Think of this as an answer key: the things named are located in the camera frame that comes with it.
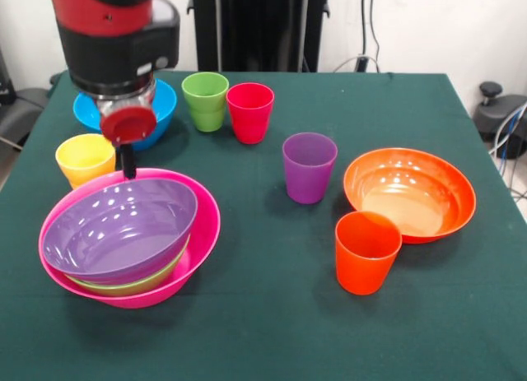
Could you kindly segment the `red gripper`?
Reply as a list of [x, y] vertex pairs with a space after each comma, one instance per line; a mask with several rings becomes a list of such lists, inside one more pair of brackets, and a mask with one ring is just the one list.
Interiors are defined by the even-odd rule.
[[[132, 106], [117, 109], [100, 119], [100, 130], [113, 143], [134, 143], [143, 140], [156, 128], [156, 115], [151, 108]], [[121, 167], [126, 179], [135, 179], [137, 167], [132, 144], [119, 146]]]

